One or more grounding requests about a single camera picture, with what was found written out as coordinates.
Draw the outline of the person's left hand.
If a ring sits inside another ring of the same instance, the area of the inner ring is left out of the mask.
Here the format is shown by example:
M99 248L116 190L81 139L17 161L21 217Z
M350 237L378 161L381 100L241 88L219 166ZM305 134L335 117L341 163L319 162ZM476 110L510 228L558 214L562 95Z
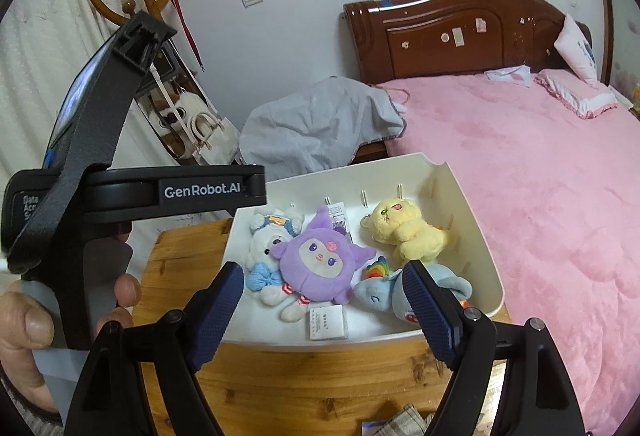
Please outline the person's left hand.
M115 282L114 294L117 307L96 323L96 333L111 321L124 328L134 325L128 309L141 299L139 281L128 273L122 274ZM47 413L55 413L56 409L32 352L47 348L53 338L54 323L49 312L23 294L21 284L14 282L1 295L1 365L15 389Z

